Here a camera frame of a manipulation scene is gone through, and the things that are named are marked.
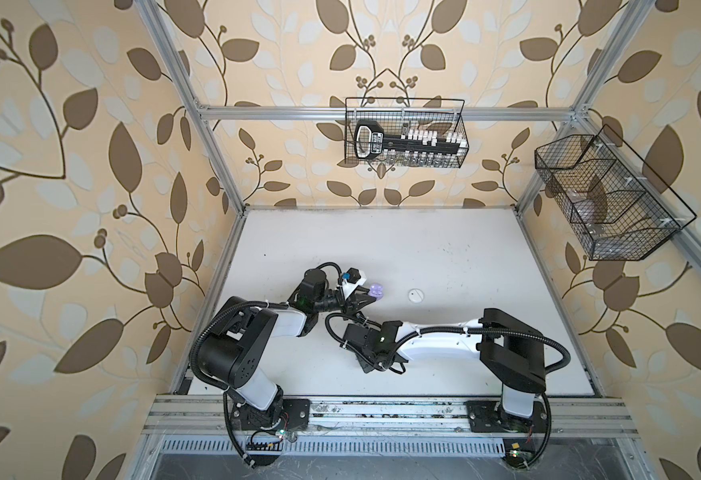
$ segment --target black cable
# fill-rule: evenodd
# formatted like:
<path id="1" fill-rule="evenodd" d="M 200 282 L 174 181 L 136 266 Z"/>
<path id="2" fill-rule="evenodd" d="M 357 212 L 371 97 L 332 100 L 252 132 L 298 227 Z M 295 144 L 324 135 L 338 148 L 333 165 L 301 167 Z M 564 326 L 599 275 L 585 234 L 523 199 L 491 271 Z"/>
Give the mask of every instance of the black cable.
<path id="1" fill-rule="evenodd" d="M 326 318 L 335 318 L 335 317 L 338 317 L 338 316 L 339 316 L 340 318 L 344 318 L 345 320 L 350 320 L 350 321 L 352 321 L 352 322 L 356 322 L 356 323 L 358 323 L 358 324 L 361 325 L 361 326 L 364 326 L 365 323 L 368 323 L 368 324 L 370 324 L 370 325 L 372 325 L 372 326 L 377 327 L 378 329 L 383 328 L 383 326 L 382 326 L 380 323 L 377 323 L 377 322 L 374 322 L 374 321 L 372 321 L 372 320 L 369 320 L 369 319 L 367 319 L 365 316 L 364 316 L 363 318 L 358 318 L 358 317 L 356 317 L 356 316 L 346 315 L 345 313 L 334 312 L 334 313 L 330 313 L 329 315 L 327 315 Z"/>
<path id="2" fill-rule="evenodd" d="M 337 265 L 335 262 L 324 262 L 323 264 L 320 264 L 316 268 L 324 268 L 326 266 L 332 266 L 334 267 L 335 270 L 337 270 L 337 284 L 340 283 L 340 279 L 343 277 L 343 269 L 340 268 L 339 265 Z"/>
<path id="3" fill-rule="evenodd" d="M 238 456 L 241 457 L 242 460 L 244 460 L 244 463 L 249 465 L 250 468 L 254 468 L 257 466 L 256 462 L 254 461 L 254 458 L 252 458 L 247 452 L 244 451 L 244 449 L 238 444 L 238 440 L 236 440 L 236 437 L 233 435 L 233 426 L 230 424 L 230 412 L 228 411 L 228 393 L 223 392 L 222 394 L 222 405 L 223 405 L 223 413 L 225 415 L 225 429 L 228 430 L 228 438 L 230 438 L 230 443 L 233 445 L 233 448 L 235 448 L 236 452 L 238 453 Z"/>
<path id="4" fill-rule="evenodd" d="M 404 373 L 407 372 L 407 368 L 403 365 L 403 362 L 399 362 L 399 365 L 401 365 L 401 370 L 396 370 L 394 367 L 388 367 L 388 370 L 391 370 L 393 373 L 398 373 L 399 375 L 403 375 Z"/>
<path id="5" fill-rule="evenodd" d="M 558 360 L 557 362 L 549 365 L 545 369 L 546 375 L 548 375 L 551 372 L 555 372 L 556 370 L 562 369 L 565 366 L 569 364 L 569 361 L 572 359 L 572 357 L 569 355 L 569 351 L 567 348 L 565 348 L 561 343 L 558 343 L 556 340 L 549 339 L 546 336 L 540 336 L 540 335 L 535 335 L 533 333 L 527 333 L 527 332 L 519 332 L 516 330 L 508 330 L 508 329 L 500 329 L 500 328 L 494 328 L 494 327 L 481 327 L 481 328 L 472 328 L 472 329 L 463 329 L 460 328 L 459 326 L 428 326 L 423 329 L 420 329 L 419 332 L 411 332 L 407 333 L 405 336 L 401 338 L 396 344 L 394 345 L 394 348 L 392 351 L 388 353 L 388 356 L 386 357 L 385 361 L 383 362 L 383 367 L 390 367 L 394 363 L 394 356 L 396 355 L 396 351 L 398 351 L 404 343 L 412 340 L 416 336 L 420 335 L 426 335 L 427 333 L 468 333 L 469 335 L 502 335 L 502 336 L 515 336 L 517 338 L 523 338 L 523 339 L 529 339 L 529 340 L 536 340 L 538 342 L 541 342 L 545 345 L 551 346 L 554 349 L 556 349 L 559 353 L 561 353 L 561 360 Z"/>
<path id="6" fill-rule="evenodd" d="M 548 395 L 543 392 L 541 394 L 541 397 L 543 398 L 543 404 L 545 405 L 545 413 L 546 413 L 546 421 L 545 421 L 545 435 L 543 436 L 543 443 L 540 444 L 540 447 L 535 451 L 534 455 L 529 459 L 528 462 L 523 462 L 519 464 L 518 466 L 514 466 L 510 464 L 506 458 L 503 460 L 505 463 L 512 468 L 516 468 L 519 470 L 527 470 L 528 468 L 531 468 L 532 465 L 535 464 L 539 460 L 541 456 L 543 456 L 543 452 L 545 452 L 546 447 L 548 446 L 548 441 L 550 440 L 550 432 L 553 429 L 553 416 L 550 414 L 550 402 L 548 402 Z"/>

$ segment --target black wire basket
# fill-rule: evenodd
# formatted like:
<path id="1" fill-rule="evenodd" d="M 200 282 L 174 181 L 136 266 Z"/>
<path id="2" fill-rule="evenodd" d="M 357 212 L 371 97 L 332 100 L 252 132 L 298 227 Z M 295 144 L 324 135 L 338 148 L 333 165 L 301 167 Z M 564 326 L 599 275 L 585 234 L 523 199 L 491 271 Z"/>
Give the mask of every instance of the black wire basket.
<path id="1" fill-rule="evenodd" d="M 346 98 L 345 162 L 373 169 L 460 168 L 470 148 L 464 104 L 445 98 Z"/>
<path id="2" fill-rule="evenodd" d="M 640 160 L 641 174 L 614 152 L 621 146 Z M 597 135 L 569 135 L 537 148 L 535 168 L 590 260 L 643 260 L 697 218 L 608 125 Z"/>

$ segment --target metal base plate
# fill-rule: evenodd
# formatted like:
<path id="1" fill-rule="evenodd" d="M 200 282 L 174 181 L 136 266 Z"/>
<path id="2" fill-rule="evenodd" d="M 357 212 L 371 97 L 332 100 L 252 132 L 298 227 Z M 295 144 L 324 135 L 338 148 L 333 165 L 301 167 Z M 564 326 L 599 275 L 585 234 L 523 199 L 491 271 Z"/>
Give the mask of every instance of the metal base plate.
<path id="1" fill-rule="evenodd" d="M 288 415 L 289 420 L 287 421 L 287 430 L 289 432 L 305 430 L 307 428 L 307 420 L 310 417 L 310 400 L 307 398 L 285 398 L 281 411 L 286 412 Z M 234 429 L 259 429 L 259 426 L 253 425 L 249 422 L 245 408 L 242 408 L 240 412 L 244 415 L 242 415 L 238 421 L 235 418 L 232 418 Z"/>
<path id="2" fill-rule="evenodd" d="M 473 433 L 504 433 L 497 424 L 495 412 L 496 400 L 472 400 L 465 402 L 468 413 L 468 422 Z M 544 408 L 540 402 L 534 402 L 532 410 L 532 433 L 545 433 L 546 420 L 543 418 Z"/>

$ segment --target wall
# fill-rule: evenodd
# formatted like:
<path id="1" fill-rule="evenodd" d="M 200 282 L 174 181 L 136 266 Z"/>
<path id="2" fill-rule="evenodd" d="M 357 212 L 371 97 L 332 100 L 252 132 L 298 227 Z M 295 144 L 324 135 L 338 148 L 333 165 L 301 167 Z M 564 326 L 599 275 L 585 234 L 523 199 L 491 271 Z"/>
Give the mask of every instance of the wall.
<path id="1" fill-rule="evenodd" d="M 128 2 L 0 0 L 0 478 L 125 470 L 227 239 L 156 58 Z"/>
<path id="2" fill-rule="evenodd" d="M 215 129 L 248 204 L 507 206 L 516 203 L 532 176 L 534 148 L 555 133 L 550 122 L 467 122 L 471 148 L 460 169 L 408 168 L 341 160 L 340 125 L 283 126 L 278 120 L 226 120 Z"/>
<path id="3" fill-rule="evenodd" d="M 622 14 L 619 0 L 159 3 L 196 94 L 212 105 L 441 95 L 569 106 Z"/>
<path id="4" fill-rule="evenodd" d="M 657 2 L 592 114 L 623 132 L 700 215 L 701 5 Z M 672 244 L 589 262 L 540 194 L 526 221 L 606 393 L 622 397 L 661 476 L 701 479 L 701 275 Z"/>
<path id="5" fill-rule="evenodd" d="M 441 96 L 460 98 L 467 107 L 566 107 L 623 14 L 617 0 L 582 7 L 570 0 L 158 4 L 195 94 L 217 106 L 337 107 L 354 96 L 401 97 L 416 105 L 411 98 Z M 370 171 L 370 165 L 342 161 L 336 124 L 215 127 L 241 197 L 270 206 L 391 206 L 400 200 L 402 206 L 507 206 L 531 175 L 533 146 L 553 133 L 544 122 L 475 122 L 467 125 L 471 155 L 458 171 L 377 164 Z M 281 160 L 283 167 L 262 174 L 264 164 L 246 163 L 252 153 L 238 137 L 241 128 L 258 145 L 257 155 Z M 504 168 L 500 155 L 509 154 L 527 128 L 528 141 L 513 153 L 521 163 L 510 164 L 506 174 L 508 195 L 495 188 L 502 178 L 493 162 Z M 258 178 L 278 183 L 259 189 Z"/>

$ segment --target aluminum frame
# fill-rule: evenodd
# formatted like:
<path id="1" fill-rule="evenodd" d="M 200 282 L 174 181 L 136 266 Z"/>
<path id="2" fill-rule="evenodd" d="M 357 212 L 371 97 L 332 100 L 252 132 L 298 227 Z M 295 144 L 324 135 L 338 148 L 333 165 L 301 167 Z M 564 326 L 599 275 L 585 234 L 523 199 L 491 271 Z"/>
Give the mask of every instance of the aluminum frame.
<path id="1" fill-rule="evenodd" d="M 499 397 L 368 397 L 309 398 L 310 424 L 298 435 L 332 436 L 483 436 L 516 437 L 514 433 L 471 433 L 465 402 L 499 401 Z M 619 398 L 550 398 L 552 438 L 640 438 L 628 408 Z M 159 395 L 143 435 L 220 435 L 225 431 L 222 396 Z"/>
<path id="2" fill-rule="evenodd" d="M 422 108 L 375 108 L 407 111 Z M 202 105 L 198 113 L 203 120 L 345 120 L 345 108 L 332 107 L 215 107 Z M 464 121 L 569 121 L 571 108 L 481 108 L 463 109 Z"/>
<path id="3" fill-rule="evenodd" d="M 166 32 L 155 1 L 136 0 L 134 4 L 140 13 L 145 28 L 148 30 L 148 33 L 153 39 L 153 43 L 155 43 L 158 49 L 158 54 L 161 56 L 168 75 L 172 79 L 174 88 L 177 90 L 180 100 L 185 110 L 188 112 L 188 118 L 196 129 L 199 139 L 209 155 L 209 163 L 211 164 L 212 170 L 214 170 L 214 174 L 217 178 L 220 179 L 223 190 L 228 194 L 230 206 L 233 207 L 236 214 L 242 214 L 244 212 L 244 202 L 241 199 L 238 187 L 236 187 L 236 182 L 233 175 L 230 173 L 228 165 L 225 163 L 220 147 L 217 145 L 217 142 L 214 141 L 214 133 L 209 127 L 209 124 L 198 114 L 198 100 L 193 95 L 193 88 L 191 87 L 188 75 L 185 74 L 182 61 L 177 51 L 174 49 L 174 43 L 172 43 L 169 33 Z"/>
<path id="4" fill-rule="evenodd" d="M 222 255 L 220 255 L 220 260 L 217 266 L 214 268 L 214 274 L 209 281 L 209 287 L 207 292 L 221 292 L 222 286 L 225 283 L 225 279 L 228 278 L 228 272 L 230 271 L 230 264 L 233 262 L 233 256 L 235 255 L 236 248 L 238 247 L 238 241 L 241 238 L 241 233 L 244 231 L 244 224 L 247 220 L 247 212 L 244 212 L 241 216 L 236 216 L 233 226 L 230 228 L 230 234 L 228 235 L 228 241 L 225 242 L 225 247 L 222 250 Z M 204 297 L 201 308 L 198 310 L 198 317 L 196 318 L 196 323 L 193 325 L 193 330 L 189 338 L 195 339 L 201 333 L 202 329 L 206 327 L 209 322 L 211 322 L 212 315 L 214 313 L 214 307 L 217 303 L 218 296 L 207 294 Z M 187 359 L 191 352 L 192 342 L 188 342 L 182 352 L 181 359 Z M 187 363 L 181 362 L 177 366 L 177 370 L 174 371 L 172 376 L 172 382 L 169 384 L 169 391 L 176 392 L 180 388 L 182 380 L 185 378 L 187 372 Z"/>

